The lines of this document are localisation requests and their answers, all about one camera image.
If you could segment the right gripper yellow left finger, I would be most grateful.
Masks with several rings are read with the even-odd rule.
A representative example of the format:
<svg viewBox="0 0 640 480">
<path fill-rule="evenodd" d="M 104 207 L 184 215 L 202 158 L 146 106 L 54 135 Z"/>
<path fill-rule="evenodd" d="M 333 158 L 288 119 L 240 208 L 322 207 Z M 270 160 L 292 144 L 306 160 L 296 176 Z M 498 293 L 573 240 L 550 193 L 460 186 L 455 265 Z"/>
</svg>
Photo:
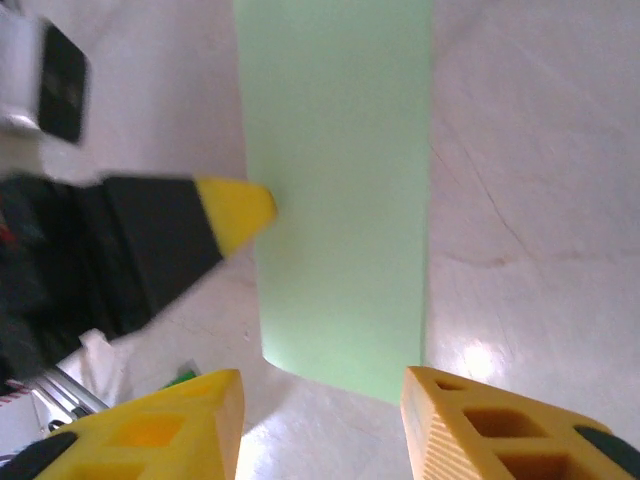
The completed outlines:
<svg viewBox="0 0 640 480">
<path fill-rule="evenodd" d="M 201 375 L 82 417 L 1 468 L 4 479 L 233 479 L 244 429 L 241 373 Z"/>
</svg>

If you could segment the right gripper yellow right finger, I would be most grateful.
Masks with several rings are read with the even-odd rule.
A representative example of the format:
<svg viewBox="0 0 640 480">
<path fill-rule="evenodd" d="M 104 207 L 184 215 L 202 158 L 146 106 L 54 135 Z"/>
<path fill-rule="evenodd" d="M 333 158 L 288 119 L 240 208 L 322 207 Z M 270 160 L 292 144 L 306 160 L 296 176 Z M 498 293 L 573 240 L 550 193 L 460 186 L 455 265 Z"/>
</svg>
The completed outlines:
<svg viewBox="0 0 640 480">
<path fill-rule="evenodd" d="M 605 425 L 429 367 L 400 402 L 416 479 L 636 479 L 639 451 Z"/>
</svg>

